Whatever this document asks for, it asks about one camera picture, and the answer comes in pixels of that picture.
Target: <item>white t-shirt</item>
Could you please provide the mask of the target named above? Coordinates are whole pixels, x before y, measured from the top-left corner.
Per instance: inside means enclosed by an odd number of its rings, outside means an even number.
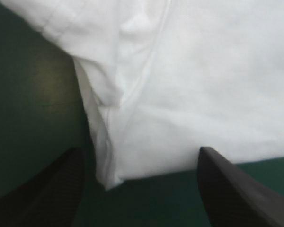
[[[74,59],[97,178],[284,157],[284,0],[1,0]]]

